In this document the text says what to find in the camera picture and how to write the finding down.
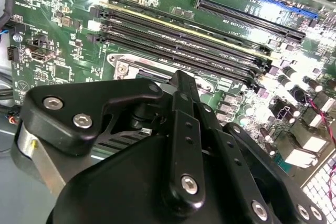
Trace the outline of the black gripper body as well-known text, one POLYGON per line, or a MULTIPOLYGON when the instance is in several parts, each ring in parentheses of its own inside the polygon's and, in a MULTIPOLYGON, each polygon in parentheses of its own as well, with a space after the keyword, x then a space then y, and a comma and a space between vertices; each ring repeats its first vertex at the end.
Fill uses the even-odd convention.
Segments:
POLYGON ((164 200, 161 189, 167 147, 161 137, 147 137, 76 175, 60 193, 48 223, 190 223, 205 204, 204 165, 210 151, 201 134, 205 200, 193 211, 178 211, 164 200))

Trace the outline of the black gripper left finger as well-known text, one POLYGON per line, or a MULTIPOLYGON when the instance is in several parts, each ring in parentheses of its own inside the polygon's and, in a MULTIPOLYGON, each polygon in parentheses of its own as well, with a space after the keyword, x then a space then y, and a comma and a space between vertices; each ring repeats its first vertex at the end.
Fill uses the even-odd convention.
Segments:
POLYGON ((169 82, 128 79, 41 86, 25 97, 16 137, 51 193, 91 166, 93 147, 143 129, 168 142, 161 184, 164 200, 178 211, 193 211, 205 200, 196 82, 178 70, 169 82))

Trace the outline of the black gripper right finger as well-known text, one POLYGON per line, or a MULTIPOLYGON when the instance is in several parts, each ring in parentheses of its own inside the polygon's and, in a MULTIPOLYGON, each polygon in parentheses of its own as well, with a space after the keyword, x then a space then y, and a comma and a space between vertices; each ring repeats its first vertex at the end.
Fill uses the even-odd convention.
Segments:
POLYGON ((200 102, 194 78, 190 94, 201 124, 206 200, 190 223, 326 223, 325 214, 237 124, 221 126, 200 102))

